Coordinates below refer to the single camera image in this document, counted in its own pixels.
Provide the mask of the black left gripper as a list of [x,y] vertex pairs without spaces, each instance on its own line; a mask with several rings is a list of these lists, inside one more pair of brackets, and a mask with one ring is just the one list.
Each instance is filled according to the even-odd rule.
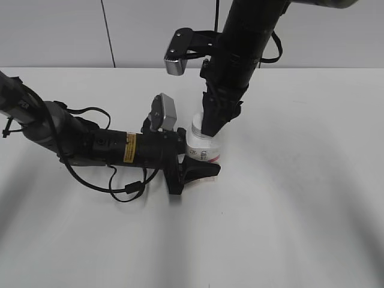
[[163,171],[169,194],[180,195],[186,184],[219,174],[219,164],[188,156],[179,163],[178,156],[185,153],[186,129],[153,132],[142,128],[141,132],[140,155],[143,157],[143,166]]

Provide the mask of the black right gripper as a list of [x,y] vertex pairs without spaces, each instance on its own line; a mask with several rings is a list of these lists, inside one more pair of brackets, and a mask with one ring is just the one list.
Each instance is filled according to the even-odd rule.
[[202,134],[214,137],[228,122],[237,118],[241,112],[241,98],[248,90],[231,88],[214,79],[214,65],[204,59],[200,77],[205,79],[206,91],[203,92]]

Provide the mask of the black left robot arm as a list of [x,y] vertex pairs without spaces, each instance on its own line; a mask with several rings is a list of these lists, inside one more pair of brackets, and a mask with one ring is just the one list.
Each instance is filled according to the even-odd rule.
[[1,113],[17,122],[30,141],[54,152],[67,170],[77,166],[119,166],[142,169],[141,181],[121,189],[131,200],[162,171],[170,194],[180,195],[184,185],[218,175],[216,163],[187,155],[186,130],[176,128],[174,100],[158,94],[139,133],[101,128],[84,119],[82,110],[69,109],[60,101],[44,101],[20,78],[1,75]]

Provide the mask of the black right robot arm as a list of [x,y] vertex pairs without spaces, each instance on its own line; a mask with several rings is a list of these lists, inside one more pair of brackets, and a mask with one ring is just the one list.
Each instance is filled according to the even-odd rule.
[[291,1],[233,1],[215,52],[203,62],[202,133],[214,137],[241,113],[242,97],[280,17]]

